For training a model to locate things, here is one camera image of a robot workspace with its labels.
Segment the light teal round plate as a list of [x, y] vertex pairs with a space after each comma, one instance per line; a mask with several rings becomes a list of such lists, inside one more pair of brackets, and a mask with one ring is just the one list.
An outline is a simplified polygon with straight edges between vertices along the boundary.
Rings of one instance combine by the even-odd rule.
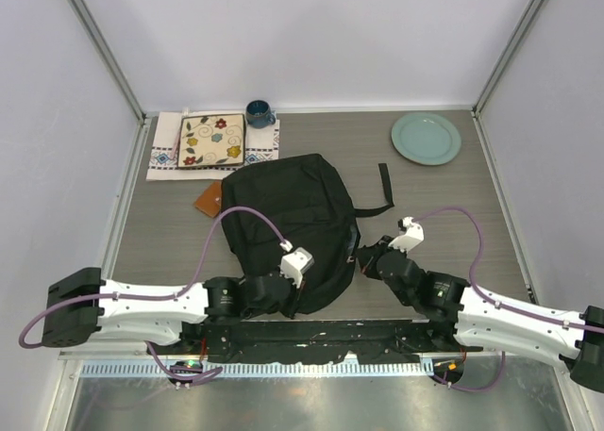
[[445, 165], [461, 150], [459, 129], [430, 112], [412, 112], [399, 118], [392, 127], [391, 140], [402, 157], [425, 166]]

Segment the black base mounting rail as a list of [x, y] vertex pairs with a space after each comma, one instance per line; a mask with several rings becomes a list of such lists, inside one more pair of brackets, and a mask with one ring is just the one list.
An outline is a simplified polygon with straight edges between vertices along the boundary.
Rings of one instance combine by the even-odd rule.
[[152, 347], [160, 356], [205, 355], [213, 363], [338, 364], [352, 353], [361, 364], [378, 364], [458, 353], [452, 331], [422, 320], [185, 323], [178, 342]]

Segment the floral square ceramic plate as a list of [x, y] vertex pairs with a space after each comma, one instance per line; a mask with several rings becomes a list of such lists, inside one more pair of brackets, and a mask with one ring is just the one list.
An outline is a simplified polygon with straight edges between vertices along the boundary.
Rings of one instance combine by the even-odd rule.
[[242, 114], [185, 117], [179, 129], [177, 168], [240, 166], [244, 161]]

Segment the black student backpack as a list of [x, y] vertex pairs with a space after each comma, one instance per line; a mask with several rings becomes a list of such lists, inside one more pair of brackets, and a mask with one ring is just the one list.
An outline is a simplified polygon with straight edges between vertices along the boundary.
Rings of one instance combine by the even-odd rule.
[[314, 258], [294, 299], [293, 316], [311, 314], [337, 299], [351, 284], [361, 233], [359, 218], [394, 205], [386, 164], [379, 164], [385, 205], [360, 209], [338, 171], [321, 155], [256, 163], [222, 182], [222, 228], [244, 277], [278, 271], [281, 240]]

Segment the white patterned cloth mat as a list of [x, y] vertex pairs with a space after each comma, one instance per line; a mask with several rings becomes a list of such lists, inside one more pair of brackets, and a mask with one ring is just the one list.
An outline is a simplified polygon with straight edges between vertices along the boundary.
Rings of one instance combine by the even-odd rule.
[[204, 111], [184, 115], [178, 112], [162, 112], [159, 115], [152, 143], [146, 179], [148, 181], [221, 180], [244, 166], [278, 159], [280, 121], [276, 121], [273, 125], [262, 129], [253, 128], [245, 122], [245, 150], [242, 165], [214, 168], [204, 167], [191, 170], [178, 169], [176, 166], [177, 151], [182, 119], [185, 117], [217, 114], [239, 113], [235, 111], [218, 113]]

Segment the dark blue ceramic cup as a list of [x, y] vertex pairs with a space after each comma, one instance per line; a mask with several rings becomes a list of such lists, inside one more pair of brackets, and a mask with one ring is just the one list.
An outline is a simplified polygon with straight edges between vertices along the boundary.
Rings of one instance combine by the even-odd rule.
[[245, 119], [249, 126], [257, 129], [273, 125], [277, 120], [270, 105], [263, 100], [254, 100], [246, 106]]

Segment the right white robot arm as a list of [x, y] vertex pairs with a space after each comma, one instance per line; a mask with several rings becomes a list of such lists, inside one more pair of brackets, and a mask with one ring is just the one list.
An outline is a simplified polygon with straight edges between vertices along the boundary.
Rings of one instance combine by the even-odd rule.
[[566, 369], [576, 384], [603, 390], [603, 310], [541, 307], [482, 289], [451, 274], [420, 268], [393, 239], [358, 252], [361, 272], [380, 280], [405, 307], [431, 323], [426, 337], [439, 351], [458, 343], [492, 348]]

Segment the brown leather wallet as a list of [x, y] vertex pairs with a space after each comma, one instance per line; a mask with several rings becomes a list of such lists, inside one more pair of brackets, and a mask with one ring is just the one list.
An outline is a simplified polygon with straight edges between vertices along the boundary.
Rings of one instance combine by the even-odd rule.
[[213, 181], [194, 201], [193, 206], [203, 214], [215, 218], [222, 206], [222, 182]]

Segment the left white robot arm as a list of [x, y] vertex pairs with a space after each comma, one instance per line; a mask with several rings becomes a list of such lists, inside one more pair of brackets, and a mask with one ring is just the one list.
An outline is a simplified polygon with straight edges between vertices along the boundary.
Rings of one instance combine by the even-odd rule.
[[98, 268], [84, 268], [48, 289], [42, 345], [65, 348], [89, 340], [144, 340], [171, 345], [182, 355], [201, 341], [192, 324], [208, 319], [238, 323], [286, 307], [301, 287], [299, 271], [261, 276], [213, 277], [183, 286], [133, 285], [103, 279]]

